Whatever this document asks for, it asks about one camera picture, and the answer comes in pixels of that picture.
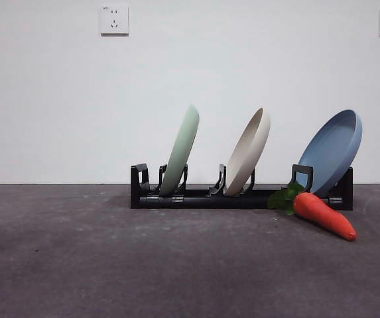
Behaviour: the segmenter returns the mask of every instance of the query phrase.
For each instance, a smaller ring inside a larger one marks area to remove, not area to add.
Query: green leaves
[[[287,215],[294,214],[293,200],[303,189],[303,186],[296,182],[288,184],[286,188],[271,194],[268,209],[284,210]]]

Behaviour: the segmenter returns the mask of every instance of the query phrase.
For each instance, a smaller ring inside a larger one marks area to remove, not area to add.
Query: black dish rack
[[[184,168],[182,183],[169,196],[160,196],[163,174],[167,165],[160,166],[158,186],[153,189],[149,182],[149,169],[146,164],[131,166],[131,208],[132,209],[267,209],[269,196],[278,189],[255,189],[255,171],[250,184],[235,197],[223,194],[227,170],[220,165],[219,180],[208,189],[188,189],[186,182],[188,166]],[[290,182],[296,180],[297,173],[306,174],[304,191],[309,192],[314,178],[314,169],[310,166],[294,164]],[[340,181],[321,199],[335,210],[353,209],[353,170],[350,167]]]

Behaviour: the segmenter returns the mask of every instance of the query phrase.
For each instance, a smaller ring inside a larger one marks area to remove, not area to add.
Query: white wall
[[[99,35],[104,4],[0,0],[0,184],[129,183],[140,162],[155,182],[191,103],[190,182],[216,180],[258,107],[257,182],[288,181],[347,108],[355,181],[380,182],[380,0],[128,1],[130,37]]]

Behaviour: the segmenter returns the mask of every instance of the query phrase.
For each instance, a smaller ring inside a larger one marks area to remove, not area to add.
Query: electrical outlet
[[[103,6],[99,14],[99,28],[101,35],[128,35],[129,7],[127,5]]]

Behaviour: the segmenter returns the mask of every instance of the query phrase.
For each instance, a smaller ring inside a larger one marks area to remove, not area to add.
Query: toy carrot
[[[289,184],[288,188],[278,190],[269,197],[268,208],[283,209],[287,214],[296,213],[346,240],[356,239],[355,229],[341,213],[328,207],[316,195],[301,192],[302,190],[303,187],[300,184]]]

